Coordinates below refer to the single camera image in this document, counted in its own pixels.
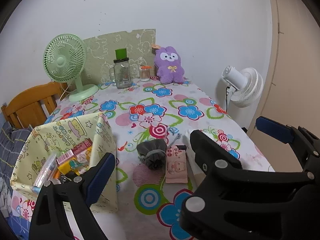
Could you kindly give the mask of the pink baby tissue pack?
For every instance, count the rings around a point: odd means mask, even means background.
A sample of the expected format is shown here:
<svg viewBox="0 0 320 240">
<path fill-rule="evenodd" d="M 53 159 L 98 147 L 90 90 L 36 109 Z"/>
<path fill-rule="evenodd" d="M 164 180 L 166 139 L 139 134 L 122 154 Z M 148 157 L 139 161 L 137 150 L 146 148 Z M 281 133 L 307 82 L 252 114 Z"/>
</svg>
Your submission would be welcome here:
<svg viewBox="0 0 320 240">
<path fill-rule="evenodd" d="M 168 184 L 188 182 L 185 150 L 179 149 L 177 145 L 169 147 L 166 151 L 165 182 Z"/>
</svg>

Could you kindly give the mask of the grey drawstring pouch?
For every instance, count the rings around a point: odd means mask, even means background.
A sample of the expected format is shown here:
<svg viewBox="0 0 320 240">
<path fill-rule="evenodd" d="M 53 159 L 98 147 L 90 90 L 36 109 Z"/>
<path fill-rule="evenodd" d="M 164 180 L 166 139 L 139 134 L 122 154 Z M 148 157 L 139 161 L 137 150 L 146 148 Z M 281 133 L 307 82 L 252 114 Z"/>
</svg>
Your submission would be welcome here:
<svg viewBox="0 0 320 240">
<path fill-rule="evenodd" d="M 160 170 L 165 165 L 167 144 L 164 139 L 154 139 L 137 145 L 139 160 L 150 170 Z"/>
</svg>

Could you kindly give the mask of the clear plastic pen pack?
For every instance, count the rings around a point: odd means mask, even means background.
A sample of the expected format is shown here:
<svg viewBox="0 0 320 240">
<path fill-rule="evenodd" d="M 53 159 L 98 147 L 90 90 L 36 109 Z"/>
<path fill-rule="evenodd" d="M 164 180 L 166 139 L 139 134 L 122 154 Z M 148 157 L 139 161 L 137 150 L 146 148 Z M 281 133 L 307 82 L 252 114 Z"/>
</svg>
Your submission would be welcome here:
<svg viewBox="0 0 320 240">
<path fill-rule="evenodd" d="M 57 170 L 57 162 L 56 162 L 57 152 L 53 152 L 46 160 L 42 168 L 40 169 L 37 178 L 31 187 L 31 191 L 34 194 L 39 194 L 41 187 L 43 184 L 50 180 L 53 177 L 53 174 Z"/>
</svg>

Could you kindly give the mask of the beige door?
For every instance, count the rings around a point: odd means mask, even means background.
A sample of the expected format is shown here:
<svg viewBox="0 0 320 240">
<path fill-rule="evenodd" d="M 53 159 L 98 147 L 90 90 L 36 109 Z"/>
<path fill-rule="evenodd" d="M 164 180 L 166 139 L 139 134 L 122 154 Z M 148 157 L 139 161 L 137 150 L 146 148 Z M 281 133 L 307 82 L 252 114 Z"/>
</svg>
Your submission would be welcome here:
<svg viewBox="0 0 320 240">
<path fill-rule="evenodd" d="M 319 25 L 302 0 L 270 0 L 272 48 L 254 117 L 319 136 Z"/>
</svg>

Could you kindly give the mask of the yellow snack packet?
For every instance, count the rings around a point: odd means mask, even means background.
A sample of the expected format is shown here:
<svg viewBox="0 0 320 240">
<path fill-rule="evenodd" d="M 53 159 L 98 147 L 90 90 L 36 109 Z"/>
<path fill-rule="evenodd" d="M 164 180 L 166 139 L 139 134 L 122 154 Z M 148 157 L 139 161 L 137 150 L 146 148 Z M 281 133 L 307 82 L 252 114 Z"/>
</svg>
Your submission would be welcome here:
<svg viewBox="0 0 320 240">
<path fill-rule="evenodd" d="M 80 176 L 89 170 L 89 161 L 91 158 L 91 149 L 85 149 L 84 151 L 73 155 L 68 160 L 64 161 L 57 166 L 57 169 L 61 174 L 69 179 L 73 179 L 76 176 Z"/>
</svg>

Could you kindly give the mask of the red brown snack box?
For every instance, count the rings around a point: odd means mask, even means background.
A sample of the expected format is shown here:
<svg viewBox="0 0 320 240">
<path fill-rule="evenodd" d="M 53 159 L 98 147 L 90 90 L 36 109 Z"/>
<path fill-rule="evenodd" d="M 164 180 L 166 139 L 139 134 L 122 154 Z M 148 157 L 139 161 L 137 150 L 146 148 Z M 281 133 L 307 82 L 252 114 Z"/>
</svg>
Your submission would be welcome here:
<svg viewBox="0 0 320 240">
<path fill-rule="evenodd" d="M 82 141 L 78 145 L 74 146 L 71 150 L 63 152 L 59 156 L 57 156 L 56 162 L 58 165 L 61 165 L 64 162 L 66 162 L 67 160 L 71 159 L 71 157 L 74 157 L 82 152 L 85 152 L 91 146 L 92 146 L 91 139 L 86 138 L 84 141 Z"/>
</svg>

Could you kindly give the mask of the yellow cartoon storage box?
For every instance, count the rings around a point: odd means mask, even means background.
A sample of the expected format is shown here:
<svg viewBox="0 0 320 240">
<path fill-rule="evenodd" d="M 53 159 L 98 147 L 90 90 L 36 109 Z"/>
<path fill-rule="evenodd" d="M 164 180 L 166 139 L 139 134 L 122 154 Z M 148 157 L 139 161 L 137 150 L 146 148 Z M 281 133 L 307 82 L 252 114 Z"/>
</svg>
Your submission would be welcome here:
<svg viewBox="0 0 320 240">
<path fill-rule="evenodd" d="M 85 139 L 93 142 L 89 167 L 97 165 L 105 153 L 116 155 L 112 128 L 101 112 L 35 127 L 17 157 L 10 178 L 13 190 L 30 200 L 36 200 L 37 194 L 31 187 L 50 154 L 55 150 L 66 152 Z"/>
</svg>

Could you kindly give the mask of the white standing fan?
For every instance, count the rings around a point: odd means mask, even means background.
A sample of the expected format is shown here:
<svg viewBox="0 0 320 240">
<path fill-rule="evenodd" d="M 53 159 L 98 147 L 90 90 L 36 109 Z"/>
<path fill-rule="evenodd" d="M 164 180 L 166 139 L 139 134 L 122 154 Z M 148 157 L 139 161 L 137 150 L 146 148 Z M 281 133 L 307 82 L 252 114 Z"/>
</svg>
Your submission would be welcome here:
<svg viewBox="0 0 320 240">
<path fill-rule="evenodd" d="M 228 66 L 223 70 L 222 78 L 228 84 L 226 87 L 226 111 L 230 102 L 238 108 L 250 106 L 259 98 L 264 88 L 262 76 L 252 67 L 238 71 L 236 68 Z"/>
</svg>

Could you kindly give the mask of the grey plaid pillow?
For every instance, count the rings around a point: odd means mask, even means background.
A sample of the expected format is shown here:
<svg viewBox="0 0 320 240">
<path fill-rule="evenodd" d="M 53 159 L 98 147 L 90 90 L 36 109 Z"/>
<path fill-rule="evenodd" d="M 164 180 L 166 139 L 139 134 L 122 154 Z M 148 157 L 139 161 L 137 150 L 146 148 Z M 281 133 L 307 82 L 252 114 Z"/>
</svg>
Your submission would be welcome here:
<svg viewBox="0 0 320 240">
<path fill-rule="evenodd" d="M 1 177 L 10 184 L 10 178 L 20 151 L 31 133 L 31 127 L 16 129 L 10 122 L 1 127 Z"/>
</svg>

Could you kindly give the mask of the floral tablecloth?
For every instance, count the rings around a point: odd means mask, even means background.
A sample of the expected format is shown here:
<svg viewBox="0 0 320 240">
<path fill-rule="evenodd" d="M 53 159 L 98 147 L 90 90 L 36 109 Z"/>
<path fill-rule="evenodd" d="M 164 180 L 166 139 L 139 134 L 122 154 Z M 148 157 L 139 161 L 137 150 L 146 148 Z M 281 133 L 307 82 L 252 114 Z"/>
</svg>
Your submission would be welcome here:
<svg viewBox="0 0 320 240">
<path fill-rule="evenodd" d="M 240 126 L 190 81 L 163 85 L 152 79 L 126 89 L 108 82 L 84 100 L 63 99 L 44 124 L 97 112 L 107 117 L 116 143 L 115 171 L 92 206 L 109 239 L 190 239 L 180 227 L 181 206 L 203 180 L 203 172 L 188 159 L 188 182 L 168 184 L 165 169 L 150 170 L 139 160 L 141 142 L 164 139 L 168 145 L 187 145 L 191 131 L 199 129 L 245 169 L 272 170 Z M 14 190 L 16 215 L 31 220 L 34 206 L 35 200 Z"/>
</svg>

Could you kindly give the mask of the glass mason jar mug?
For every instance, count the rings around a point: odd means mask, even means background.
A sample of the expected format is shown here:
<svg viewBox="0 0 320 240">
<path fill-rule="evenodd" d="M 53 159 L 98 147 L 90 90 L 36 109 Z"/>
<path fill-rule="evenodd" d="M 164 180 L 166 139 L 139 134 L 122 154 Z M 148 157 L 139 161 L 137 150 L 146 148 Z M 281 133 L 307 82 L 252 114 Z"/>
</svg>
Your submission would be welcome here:
<svg viewBox="0 0 320 240">
<path fill-rule="evenodd" d="M 129 58 L 114 60 L 114 66 L 110 68 L 110 78 L 119 89 L 129 88 L 132 85 Z"/>
</svg>

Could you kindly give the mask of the green desk fan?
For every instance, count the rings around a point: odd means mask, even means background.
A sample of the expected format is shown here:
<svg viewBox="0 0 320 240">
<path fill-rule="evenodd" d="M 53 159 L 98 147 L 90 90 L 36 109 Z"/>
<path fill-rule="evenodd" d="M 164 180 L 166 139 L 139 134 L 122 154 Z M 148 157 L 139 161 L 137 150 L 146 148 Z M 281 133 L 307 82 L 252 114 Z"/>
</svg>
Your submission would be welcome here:
<svg viewBox="0 0 320 240">
<path fill-rule="evenodd" d="M 71 102 L 89 98 L 99 90 L 97 85 L 82 84 L 81 73 L 85 63 L 85 44 L 74 34 L 54 37 L 44 50 L 43 67 L 50 79 L 58 83 L 75 84 L 76 89 L 69 93 Z"/>
</svg>

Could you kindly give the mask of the purple plush bunny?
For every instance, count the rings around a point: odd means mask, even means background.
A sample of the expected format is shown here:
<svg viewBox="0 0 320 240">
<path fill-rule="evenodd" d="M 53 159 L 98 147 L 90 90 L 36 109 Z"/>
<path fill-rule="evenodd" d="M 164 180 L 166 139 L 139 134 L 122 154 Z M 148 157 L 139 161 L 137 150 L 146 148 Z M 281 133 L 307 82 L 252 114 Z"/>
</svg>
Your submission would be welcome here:
<svg viewBox="0 0 320 240">
<path fill-rule="evenodd" d="M 156 49 L 154 63 L 157 76 L 162 84 L 184 83 L 181 57 L 174 47 L 168 46 Z"/>
</svg>

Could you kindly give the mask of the toothpick jar orange lid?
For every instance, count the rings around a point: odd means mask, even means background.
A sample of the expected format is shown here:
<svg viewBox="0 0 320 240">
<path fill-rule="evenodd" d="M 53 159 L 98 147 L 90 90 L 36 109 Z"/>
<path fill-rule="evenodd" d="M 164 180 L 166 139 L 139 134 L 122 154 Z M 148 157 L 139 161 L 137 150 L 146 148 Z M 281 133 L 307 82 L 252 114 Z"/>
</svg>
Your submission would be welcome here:
<svg viewBox="0 0 320 240">
<path fill-rule="evenodd" d="M 150 80 L 150 70 L 152 70 L 151 66 L 141 65 L 139 68 L 139 78 L 140 81 L 146 82 Z"/>
</svg>

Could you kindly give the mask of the green patterned cardboard panel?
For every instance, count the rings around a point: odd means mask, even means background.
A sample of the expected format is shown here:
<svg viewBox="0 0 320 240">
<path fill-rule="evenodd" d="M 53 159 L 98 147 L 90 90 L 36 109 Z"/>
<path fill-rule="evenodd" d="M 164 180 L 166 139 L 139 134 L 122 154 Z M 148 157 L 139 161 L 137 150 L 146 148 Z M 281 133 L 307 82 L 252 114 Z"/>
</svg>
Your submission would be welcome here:
<svg viewBox="0 0 320 240">
<path fill-rule="evenodd" d="M 98 85 L 111 81 L 109 69 L 114 66 L 116 50 L 123 48 L 129 58 L 131 77 L 138 78 L 138 68 L 141 65 L 153 67 L 154 54 L 151 46 L 155 43 L 155 29 L 119 31 L 85 39 L 87 56 L 81 73 L 82 83 Z"/>
</svg>

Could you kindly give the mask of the green cup on jar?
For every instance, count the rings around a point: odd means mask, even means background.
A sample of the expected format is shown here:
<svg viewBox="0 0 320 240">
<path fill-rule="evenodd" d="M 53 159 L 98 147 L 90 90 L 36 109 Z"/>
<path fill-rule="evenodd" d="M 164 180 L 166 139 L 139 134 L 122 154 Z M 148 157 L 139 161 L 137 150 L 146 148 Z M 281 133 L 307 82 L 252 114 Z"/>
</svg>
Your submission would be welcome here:
<svg viewBox="0 0 320 240">
<path fill-rule="evenodd" d="M 127 58 L 127 49 L 121 48 L 115 50 L 116 60 L 123 60 Z"/>
</svg>

